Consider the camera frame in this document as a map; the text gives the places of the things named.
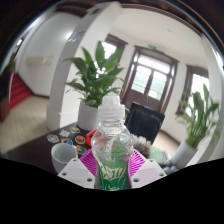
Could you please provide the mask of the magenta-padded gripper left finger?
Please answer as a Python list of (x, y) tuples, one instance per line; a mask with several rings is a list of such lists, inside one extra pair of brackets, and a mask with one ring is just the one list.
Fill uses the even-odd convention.
[(88, 150), (79, 159), (71, 159), (58, 176), (81, 187), (94, 189), (97, 174), (97, 162), (92, 151)]

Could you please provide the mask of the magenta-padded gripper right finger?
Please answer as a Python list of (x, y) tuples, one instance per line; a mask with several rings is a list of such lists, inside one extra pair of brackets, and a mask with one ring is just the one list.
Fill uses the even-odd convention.
[(166, 173), (154, 159), (146, 159), (137, 150), (128, 162), (128, 176), (132, 189), (148, 185), (166, 176)]

